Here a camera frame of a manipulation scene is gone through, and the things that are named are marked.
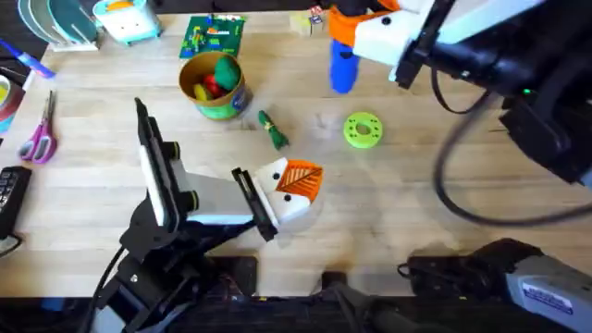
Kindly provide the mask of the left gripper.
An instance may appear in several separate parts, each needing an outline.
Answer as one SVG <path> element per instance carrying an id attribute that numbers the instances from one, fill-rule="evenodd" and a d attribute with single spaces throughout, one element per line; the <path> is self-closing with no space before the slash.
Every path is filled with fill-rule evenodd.
<path id="1" fill-rule="evenodd" d="M 120 243 L 140 262 L 154 251 L 178 253 L 198 245 L 224 228 L 242 233 L 256 227 L 271 241 L 277 228 L 309 209 L 323 181 L 323 168 L 305 160 L 282 157 L 259 168 L 255 178 L 268 192 L 270 214 L 245 170 L 234 169 L 232 180 L 189 173 L 180 159 L 167 160 L 156 143 L 141 145 L 139 156 L 146 197 Z"/>

